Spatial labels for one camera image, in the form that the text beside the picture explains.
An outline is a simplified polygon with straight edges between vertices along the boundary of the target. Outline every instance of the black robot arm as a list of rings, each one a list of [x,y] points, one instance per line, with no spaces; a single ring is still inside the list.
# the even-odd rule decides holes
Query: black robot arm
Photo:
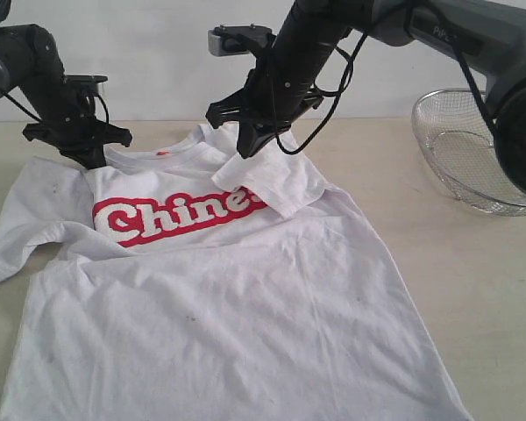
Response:
[[[10,0],[0,1],[0,23]],[[103,145],[129,146],[128,130],[96,118],[97,85],[104,76],[65,75],[53,36],[37,25],[0,27],[0,98],[19,87],[39,114],[24,135],[55,146],[86,168],[106,165]]]
[[[208,120],[214,127],[239,121],[238,151],[244,158],[254,156],[275,137],[275,121],[277,131],[285,132],[321,103],[314,81],[352,29],[390,46],[416,39],[453,59],[459,48],[464,65],[487,76],[481,105],[495,149],[508,177],[526,191],[526,11],[485,0],[297,0],[276,39],[268,37],[267,54],[258,58],[244,88],[212,104]],[[211,52],[240,51],[242,38],[229,41],[223,32],[226,28],[210,32]],[[249,32],[242,33],[249,38]]]

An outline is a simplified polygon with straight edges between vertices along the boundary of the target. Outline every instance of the wire mesh basket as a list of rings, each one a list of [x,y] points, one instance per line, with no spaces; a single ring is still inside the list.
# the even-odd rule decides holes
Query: wire mesh basket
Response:
[[[430,167],[456,198],[486,213],[526,216],[526,194],[502,171],[469,90],[439,90],[419,99],[413,130]]]

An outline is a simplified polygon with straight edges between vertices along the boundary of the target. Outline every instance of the table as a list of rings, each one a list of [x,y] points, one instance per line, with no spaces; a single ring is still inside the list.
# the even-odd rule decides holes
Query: table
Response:
[[[135,137],[131,149],[153,150],[183,139],[195,124],[121,125]],[[297,123],[296,137],[316,124]],[[23,127],[0,123],[0,210],[30,156],[70,162],[26,142]],[[387,243],[473,417],[526,421],[526,218],[488,216],[453,199],[424,165],[406,119],[334,120],[308,156],[352,194]],[[40,247],[0,285],[0,396],[28,278],[57,249]]]

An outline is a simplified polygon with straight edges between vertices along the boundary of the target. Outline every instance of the gray robot arm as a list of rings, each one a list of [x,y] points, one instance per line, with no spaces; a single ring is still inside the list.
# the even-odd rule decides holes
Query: gray robot arm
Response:
[[[500,163],[526,191],[526,10],[484,0],[430,3],[451,22],[451,34],[467,65],[487,77],[486,107],[496,123]],[[389,11],[395,12],[375,26],[371,36],[390,46],[418,40],[455,59],[447,28],[425,4],[421,0],[297,0],[280,33],[267,45],[274,73],[265,71],[266,60],[258,59],[242,90],[211,105],[209,121],[215,127],[239,121],[238,150],[244,157],[253,156],[275,135],[276,125],[269,120],[278,120],[279,132],[284,132],[309,108],[305,104],[311,86],[347,31],[367,32]]]

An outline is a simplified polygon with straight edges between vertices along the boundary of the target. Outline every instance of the white t-shirt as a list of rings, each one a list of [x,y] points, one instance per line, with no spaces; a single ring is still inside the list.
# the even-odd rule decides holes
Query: white t-shirt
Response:
[[[351,198],[236,138],[202,125],[89,172],[25,166],[0,282],[63,246],[31,279],[1,421],[471,419]]]

